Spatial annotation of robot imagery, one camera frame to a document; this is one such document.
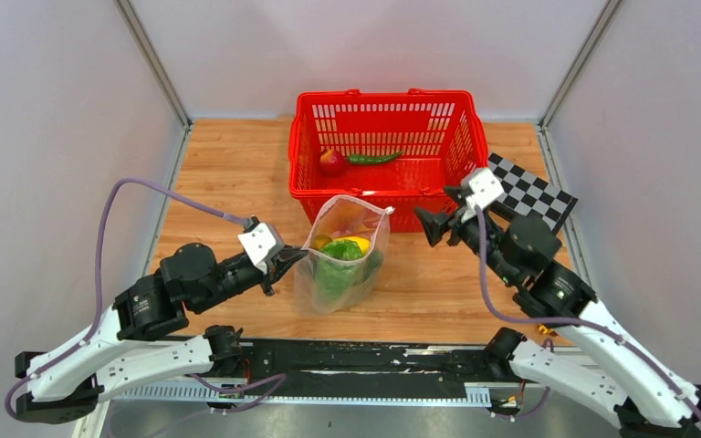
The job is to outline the green white napa cabbage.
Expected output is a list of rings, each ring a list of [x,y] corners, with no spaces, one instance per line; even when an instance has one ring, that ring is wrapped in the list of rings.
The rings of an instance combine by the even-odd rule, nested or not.
[[[314,299],[326,312],[353,306],[372,291],[384,261],[379,249],[366,255],[353,242],[341,238],[324,246],[314,265]]]

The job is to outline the clear zip top bag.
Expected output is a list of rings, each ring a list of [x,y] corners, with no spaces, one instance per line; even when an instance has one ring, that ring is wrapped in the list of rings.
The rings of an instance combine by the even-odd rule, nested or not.
[[[295,267],[299,311],[317,316],[357,305],[374,289],[391,233],[392,206],[336,195],[320,208]]]

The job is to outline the yellow lemon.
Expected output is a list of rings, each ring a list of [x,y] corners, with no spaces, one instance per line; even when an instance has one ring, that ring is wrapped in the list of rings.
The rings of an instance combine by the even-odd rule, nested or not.
[[[361,253],[363,255],[366,255],[369,250],[371,249],[371,241],[367,238],[360,237],[360,236],[345,236],[341,238],[341,241],[345,242],[353,242],[355,243],[361,250]]]

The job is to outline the brown yellow fruit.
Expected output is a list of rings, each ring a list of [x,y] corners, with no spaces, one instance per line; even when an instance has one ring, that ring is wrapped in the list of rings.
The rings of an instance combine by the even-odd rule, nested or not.
[[[330,244],[333,239],[329,235],[315,235],[310,241],[312,249],[320,251],[324,246]]]

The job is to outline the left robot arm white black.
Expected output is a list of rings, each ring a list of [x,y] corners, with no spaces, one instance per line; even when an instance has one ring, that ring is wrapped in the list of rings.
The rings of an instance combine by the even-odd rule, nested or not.
[[[213,325],[190,339],[159,341],[200,314],[254,287],[265,294],[307,251],[286,245],[261,271],[246,253],[217,261],[207,245],[192,243],[164,258],[151,275],[117,295],[91,339],[73,339],[77,350],[24,351],[15,375],[31,381],[16,399],[20,422],[61,424],[92,413],[97,405],[132,388],[171,377],[209,374],[231,377],[245,370],[241,330]]]

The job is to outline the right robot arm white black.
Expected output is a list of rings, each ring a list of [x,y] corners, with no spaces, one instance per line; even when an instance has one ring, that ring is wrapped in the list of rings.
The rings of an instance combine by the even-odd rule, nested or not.
[[[701,384],[667,368],[611,314],[591,286],[559,263],[559,238],[543,218],[499,227],[467,188],[447,187],[450,213],[415,209],[430,245],[466,245],[479,282],[497,275],[521,315],[504,315],[486,346],[490,377],[532,380],[600,415],[623,437],[701,437]]]

